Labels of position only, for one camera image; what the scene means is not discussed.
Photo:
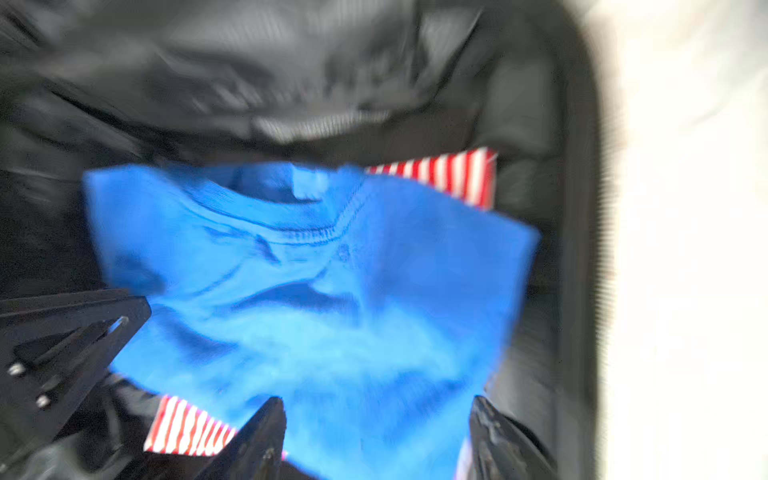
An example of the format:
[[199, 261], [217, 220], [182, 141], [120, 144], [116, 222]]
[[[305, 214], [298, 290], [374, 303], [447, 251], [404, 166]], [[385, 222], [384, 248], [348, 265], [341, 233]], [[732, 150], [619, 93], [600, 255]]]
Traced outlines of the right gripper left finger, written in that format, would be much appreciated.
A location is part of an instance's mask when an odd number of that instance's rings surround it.
[[270, 397], [195, 480], [277, 480], [286, 428], [283, 401]]

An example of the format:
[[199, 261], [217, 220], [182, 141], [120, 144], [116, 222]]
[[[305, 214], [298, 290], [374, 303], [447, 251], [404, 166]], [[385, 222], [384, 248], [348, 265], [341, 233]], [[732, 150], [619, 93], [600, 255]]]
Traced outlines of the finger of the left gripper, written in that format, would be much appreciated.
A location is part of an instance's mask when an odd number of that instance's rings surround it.
[[2, 301], [2, 464], [52, 441], [150, 316], [126, 290]]

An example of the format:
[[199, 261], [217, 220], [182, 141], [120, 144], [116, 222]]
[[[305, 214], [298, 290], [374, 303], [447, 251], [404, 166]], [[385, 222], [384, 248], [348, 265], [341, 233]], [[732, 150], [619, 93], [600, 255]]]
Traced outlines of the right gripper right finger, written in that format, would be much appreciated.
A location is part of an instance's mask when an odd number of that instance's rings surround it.
[[469, 417], [470, 479], [556, 480], [549, 460], [525, 433], [490, 401], [476, 396]]

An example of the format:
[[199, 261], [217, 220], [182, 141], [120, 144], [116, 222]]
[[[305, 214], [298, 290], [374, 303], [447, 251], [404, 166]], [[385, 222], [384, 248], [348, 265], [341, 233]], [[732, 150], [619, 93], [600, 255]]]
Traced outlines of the blue t-shirt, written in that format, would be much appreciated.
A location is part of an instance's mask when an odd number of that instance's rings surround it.
[[241, 427], [285, 404], [326, 479], [450, 479], [538, 232], [345, 167], [124, 165], [83, 178], [104, 280], [151, 318], [113, 362]]

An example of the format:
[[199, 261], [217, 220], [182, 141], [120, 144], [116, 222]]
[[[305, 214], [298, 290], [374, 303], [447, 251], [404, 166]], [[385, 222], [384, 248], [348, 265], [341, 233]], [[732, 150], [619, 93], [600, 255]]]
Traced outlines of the red white striped cloth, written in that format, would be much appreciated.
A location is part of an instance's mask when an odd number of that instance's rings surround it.
[[[417, 181], [482, 211], [493, 207], [498, 152], [486, 147], [370, 166], [369, 175]], [[188, 457], [217, 455], [238, 430], [178, 397], [162, 396], [143, 450]]]

